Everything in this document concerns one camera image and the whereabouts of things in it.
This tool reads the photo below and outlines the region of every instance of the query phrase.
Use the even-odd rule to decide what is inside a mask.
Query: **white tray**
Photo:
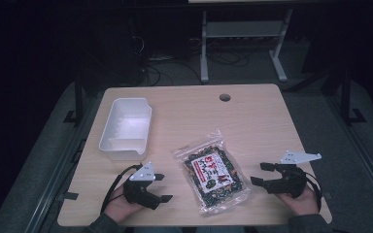
[[[145,98],[116,99],[99,148],[112,160],[143,160],[147,156],[152,111]]]

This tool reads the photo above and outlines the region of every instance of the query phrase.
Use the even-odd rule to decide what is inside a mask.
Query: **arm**
[[[289,194],[276,194],[294,213],[288,220],[290,233],[325,233],[332,232],[320,215],[314,191],[305,186],[303,193],[292,198]]]
[[[86,227],[83,233],[118,232],[118,224],[132,214],[144,209],[138,204],[128,203],[122,196],[123,187],[117,188],[111,197],[111,201],[97,220]]]

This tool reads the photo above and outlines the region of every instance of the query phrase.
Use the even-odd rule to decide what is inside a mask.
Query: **hand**
[[[283,201],[296,216],[315,215],[318,210],[317,197],[315,192],[305,185],[304,191],[297,198],[292,198],[288,193],[276,194],[276,196]]]
[[[104,213],[112,218],[116,223],[120,223],[132,214],[144,209],[144,207],[141,205],[127,202],[122,194],[123,186],[115,189],[115,191],[111,195],[110,200],[116,197],[117,198],[108,203],[108,206],[105,208],[104,211]]]

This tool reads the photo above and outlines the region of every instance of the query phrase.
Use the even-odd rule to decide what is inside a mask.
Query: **wooden table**
[[[227,102],[220,95],[228,94]],[[242,205],[224,213],[203,217],[199,214],[195,193],[181,172],[172,152],[205,135],[220,130],[226,149],[233,155],[243,175],[266,180],[281,177],[265,172],[260,162],[279,162],[286,150],[304,151],[287,106],[273,84],[197,85],[164,87],[111,88],[105,92],[88,135],[69,192],[76,200],[64,201],[58,217],[63,226],[89,225],[99,216],[102,201],[110,185],[125,168],[139,161],[113,162],[99,148],[109,111],[117,98],[147,98],[153,109],[148,156],[156,173],[165,175],[148,191],[155,195],[174,195],[169,203],[153,211],[145,209],[123,225],[269,225],[286,224],[290,210],[274,195],[257,186]],[[312,173],[309,163],[300,166]],[[323,200],[322,216],[331,222],[331,213]]]

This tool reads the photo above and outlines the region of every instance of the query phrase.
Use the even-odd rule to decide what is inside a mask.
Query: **snack bag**
[[[251,190],[215,132],[174,152],[200,201],[201,214],[217,214],[245,201]]]

